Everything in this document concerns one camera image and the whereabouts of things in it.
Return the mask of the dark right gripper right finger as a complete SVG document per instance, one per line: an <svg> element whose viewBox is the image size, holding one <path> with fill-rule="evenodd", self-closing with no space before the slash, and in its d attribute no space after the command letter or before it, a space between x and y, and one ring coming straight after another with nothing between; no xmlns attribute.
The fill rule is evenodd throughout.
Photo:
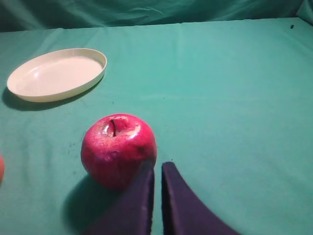
<svg viewBox="0 0 313 235"><path fill-rule="evenodd" d="M162 164L162 221L165 235L237 235L191 190L173 162Z"/></svg>

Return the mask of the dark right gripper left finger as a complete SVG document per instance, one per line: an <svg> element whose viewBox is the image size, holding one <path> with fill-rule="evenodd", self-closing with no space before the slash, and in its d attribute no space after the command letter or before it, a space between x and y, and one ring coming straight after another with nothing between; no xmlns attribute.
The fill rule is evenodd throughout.
<svg viewBox="0 0 313 235"><path fill-rule="evenodd" d="M155 174L144 162L117 202L85 232L86 235L149 235L152 230Z"/></svg>

